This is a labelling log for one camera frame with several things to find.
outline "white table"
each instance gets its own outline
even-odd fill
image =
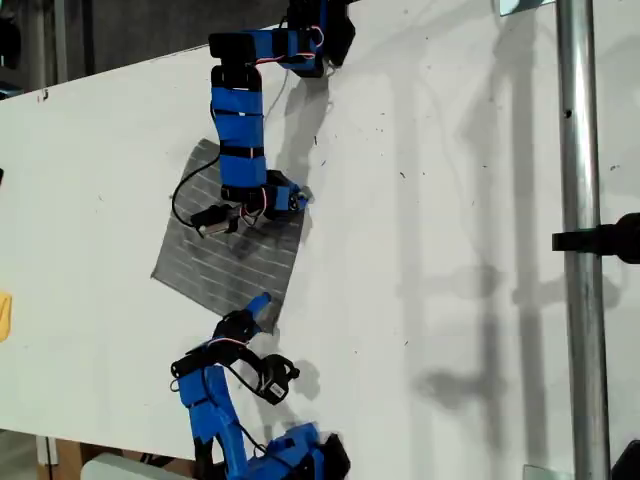
[[[231,380],[238,414],[259,439],[340,432],[353,479],[570,471],[554,7],[351,10],[329,91],[289,74],[266,126],[271,165],[308,164],[316,198],[280,320],[303,378],[273,409]],[[638,15],[596,2],[604,221],[640,208]],[[192,456],[169,365],[218,318],[149,275],[186,159],[216,141],[212,64],[202,48],[0,104],[0,428]],[[285,74],[261,71],[268,107]],[[640,270],[604,269],[615,459],[640,435]]]

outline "metal pole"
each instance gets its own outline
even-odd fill
[[[600,224],[592,0],[558,0],[565,231]],[[602,262],[565,254],[576,480],[610,478]]]

